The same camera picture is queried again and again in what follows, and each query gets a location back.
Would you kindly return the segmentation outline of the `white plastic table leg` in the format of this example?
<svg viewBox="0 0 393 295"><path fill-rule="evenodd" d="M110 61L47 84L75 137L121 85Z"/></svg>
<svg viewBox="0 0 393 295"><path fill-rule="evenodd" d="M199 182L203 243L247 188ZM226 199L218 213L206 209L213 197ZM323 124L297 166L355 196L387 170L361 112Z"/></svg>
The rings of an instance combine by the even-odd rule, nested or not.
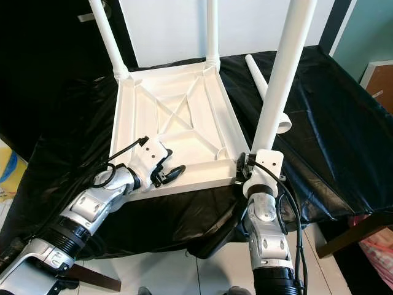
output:
<svg viewBox="0 0 393 295"><path fill-rule="evenodd" d="M88 0L88 2L91 11L95 15L95 22L96 25L98 25L102 40L106 46L107 55L109 56L115 78L118 79L118 81L128 79L130 72L120 55L120 49L114 39L114 34L109 24L109 17L106 15L106 9L103 3L101 0Z"/></svg>
<svg viewBox="0 0 393 295"><path fill-rule="evenodd" d="M219 6L218 0L207 0L206 3L206 65L220 68L219 56Z"/></svg>
<svg viewBox="0 0 393 295"><path fill-rule="evenodd" d="M298 61L318 0L290 0L282 36L273 62L270 81L263 99L263 107L254 134L252 152L273 148L279 121L289 97L297 72Z"/></svg>
<svg viewBox="0 0 393 295"><path fill-rule="evenodd" d="M257 87L257 90L259 91L259 95L261 98L263 98L263 102L266 101L266 94L267 94L267 80L264 78L263 74L261 73L261 70L259 70L258 65L255 62L255 59L253 59L252 55L246 54L244 56L245 62L247 64L247 67L252 74L253 81L255 82L255 86ZM292 121L290 120L289 116L285 113L281 113L278 116L278 129L277 129L277 134L284 134L285 132L288 132L292 128Z"/></svg>

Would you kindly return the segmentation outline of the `brown board white frame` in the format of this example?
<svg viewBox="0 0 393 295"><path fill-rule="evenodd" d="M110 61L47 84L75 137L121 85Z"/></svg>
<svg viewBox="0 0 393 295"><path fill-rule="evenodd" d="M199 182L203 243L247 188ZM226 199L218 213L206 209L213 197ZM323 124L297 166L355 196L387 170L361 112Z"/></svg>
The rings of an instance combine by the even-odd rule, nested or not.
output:
<svg viewBox="0 0 393 295"><path fill-rule="evenodd" d="M393 114L393 60L369 62L360 85L387 112Z"/></svg>

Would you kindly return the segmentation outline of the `black door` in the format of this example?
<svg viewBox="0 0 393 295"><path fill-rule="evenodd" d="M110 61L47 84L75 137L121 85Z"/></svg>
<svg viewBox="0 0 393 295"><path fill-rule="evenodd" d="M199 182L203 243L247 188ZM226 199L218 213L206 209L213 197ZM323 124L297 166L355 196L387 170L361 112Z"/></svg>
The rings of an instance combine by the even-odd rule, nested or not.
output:
<svg viewBox="0 0 393 295"><path fill-rule="evenodd" d="M43 115L70 79L109 76L112 65L89 0L0 0L1 124L14 141L33 141Z"/></svg>

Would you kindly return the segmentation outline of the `brown wooden table leg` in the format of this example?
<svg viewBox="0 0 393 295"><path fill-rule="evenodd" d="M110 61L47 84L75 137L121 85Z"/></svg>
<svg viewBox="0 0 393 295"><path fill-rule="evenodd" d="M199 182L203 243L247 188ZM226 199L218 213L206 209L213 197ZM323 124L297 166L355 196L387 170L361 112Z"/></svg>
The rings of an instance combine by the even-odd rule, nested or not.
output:
<svg viewBox="0 0 393 295"><path fill-rule="evenodd" d="M107 277L103 273L95 272L90 268L82 267L81 265L74 264L67 272L66 277L75 278L81 283L102 287L114 292L121 292L122 283L118 279Z"/></svg>
<svg viewBox="0 0 393 295"><path fill-rule="evenodd" d="M382 230L382 228L393 226L393 213L374 213L358 222L355 226L328 240L325 245L316 248L317 257L327 258L342 248L368 238Z"/></svg>

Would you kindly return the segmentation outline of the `yellow cardboard box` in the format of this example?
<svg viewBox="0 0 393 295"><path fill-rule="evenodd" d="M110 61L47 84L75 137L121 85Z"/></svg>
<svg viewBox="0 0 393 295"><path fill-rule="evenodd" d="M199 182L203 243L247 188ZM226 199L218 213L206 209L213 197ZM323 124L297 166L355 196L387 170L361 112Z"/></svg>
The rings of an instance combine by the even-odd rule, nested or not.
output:
<svg viewBox="0 0 393 295"><path fill-rule="evenodd" d="M0 182L4 182L11 177L12 172L17 167L18 155L16 152L6 145L3 141L0 141Z"/></svg>

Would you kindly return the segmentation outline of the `white plastic table top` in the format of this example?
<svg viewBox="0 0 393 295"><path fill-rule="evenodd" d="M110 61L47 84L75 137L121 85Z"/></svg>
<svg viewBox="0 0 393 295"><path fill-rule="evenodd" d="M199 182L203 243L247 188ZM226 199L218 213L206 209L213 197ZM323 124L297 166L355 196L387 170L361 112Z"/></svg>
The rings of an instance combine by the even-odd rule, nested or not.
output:
<svg viewBox="0 0 393 295"><path fill-rule="evenodd" d="M165 171L185 165L169 184L135 191L128 200L228 186L249 151L219 70L205 62L133 71L120 81L110 154L130 166L138 138L159 138L173 150Z"/></svg>

